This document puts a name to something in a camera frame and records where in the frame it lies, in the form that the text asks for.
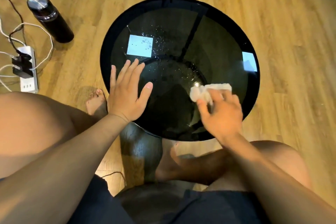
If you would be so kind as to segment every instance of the black plug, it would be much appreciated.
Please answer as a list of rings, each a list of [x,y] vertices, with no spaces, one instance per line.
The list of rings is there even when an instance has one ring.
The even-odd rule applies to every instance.
[[[31,70],[33,65],[30,59],[31,56],[28,54],[23,54],[12,59],[12,64],[15,65],[13,67],[13,74],[25,79],[33,77],[33,71]]]

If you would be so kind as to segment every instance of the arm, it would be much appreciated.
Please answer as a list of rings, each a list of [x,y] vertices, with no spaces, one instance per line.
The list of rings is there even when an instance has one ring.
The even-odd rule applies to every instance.
[[[241,135],[243,116],[238,97],[229,91],[209,92],[215,109],[209,114],[206,104],[198,101],[202,122],[241,167],[271,222],[336,223],[334,208],[267,160]]]
[[[49,151],[0,183],[0,223],[66,223],[99,163],[119,135],[146,107],[153,84],[138,99],[144,64],[129,60],[115,80],[111,71],[110,113],[88,130]]]

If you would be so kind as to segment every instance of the white cloth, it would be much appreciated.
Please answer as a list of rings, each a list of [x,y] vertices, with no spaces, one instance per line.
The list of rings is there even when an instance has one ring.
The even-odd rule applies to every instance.
[[[199,99],[204,100],[208,104],[212,105],[212,98],[210,96],[210,93],[207,91],[207,89],[214,89],[214,90],[230,90],[232,91],[232,87],[228,83],[219,83],[219,84],[207,84],[205,86],[193,86],[190,89],[190,99],[193,102],[196,102]]]

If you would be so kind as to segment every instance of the foot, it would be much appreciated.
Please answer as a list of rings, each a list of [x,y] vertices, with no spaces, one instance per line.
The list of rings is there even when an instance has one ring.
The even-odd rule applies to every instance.
[[[86,101],[86,109],[89,115],[98,120],[107,115],[107,102],[101,89],[90,95],[89,100]]]
[[[175,180],[180,171],[180,158],[176,154],[177,143],[162,138],[162,158],[155,171],[155,178],[159,182]]]

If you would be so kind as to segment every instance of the fingernail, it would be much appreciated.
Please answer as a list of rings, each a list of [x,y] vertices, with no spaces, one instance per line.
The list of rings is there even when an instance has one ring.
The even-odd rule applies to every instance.
[[[152,83],[152,82],[148,82],[148,83],[146,84],[146,88],[148,88],[148,89],[153,88],[153,83]]]

